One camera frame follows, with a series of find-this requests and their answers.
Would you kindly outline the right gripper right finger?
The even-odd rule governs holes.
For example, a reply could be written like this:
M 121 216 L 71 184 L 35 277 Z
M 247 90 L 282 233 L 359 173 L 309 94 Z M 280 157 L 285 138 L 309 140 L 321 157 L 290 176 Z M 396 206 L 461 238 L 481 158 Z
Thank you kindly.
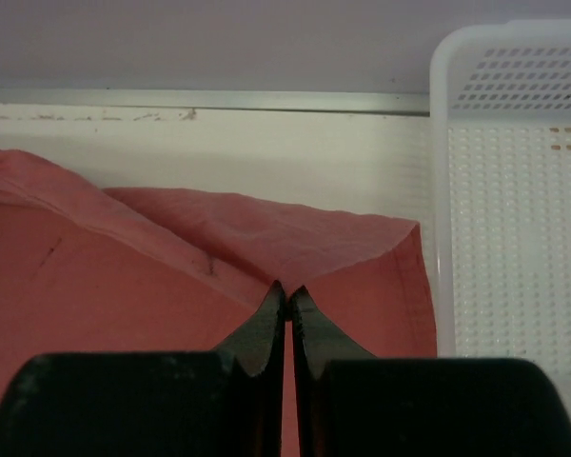
M 317 307 L 290 301 L 304 456 L 571 456 L 548 376 L 512 358 L 380 358 Z

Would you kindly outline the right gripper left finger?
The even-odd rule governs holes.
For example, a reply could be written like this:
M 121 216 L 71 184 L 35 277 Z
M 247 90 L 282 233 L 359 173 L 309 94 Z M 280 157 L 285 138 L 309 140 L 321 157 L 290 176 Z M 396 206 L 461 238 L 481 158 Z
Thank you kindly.
M 285 293 L 208 351 L 42 354 L 0 402 L 0 456 L 277 456 Z

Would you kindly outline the salmon pink t shirt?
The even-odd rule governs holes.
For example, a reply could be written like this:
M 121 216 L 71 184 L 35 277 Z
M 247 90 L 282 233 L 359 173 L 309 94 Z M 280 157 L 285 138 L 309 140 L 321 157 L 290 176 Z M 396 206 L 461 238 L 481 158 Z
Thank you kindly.
M 186 189 L 99 189 L 0 150 L 0 402 L 31 358 L 208 351 L 285 293 L 283 436 L 296 428 L 290 301 L 375 356 L 433 357 L 436 325 L 413 221 Z

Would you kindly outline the white plastic basket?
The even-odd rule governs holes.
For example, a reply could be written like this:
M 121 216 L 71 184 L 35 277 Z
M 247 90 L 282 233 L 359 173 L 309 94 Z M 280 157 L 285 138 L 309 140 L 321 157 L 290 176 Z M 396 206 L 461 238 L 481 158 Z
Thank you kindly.
M 448 35 L 430 121 L 440 354 L 571 377 L 571 19 Z

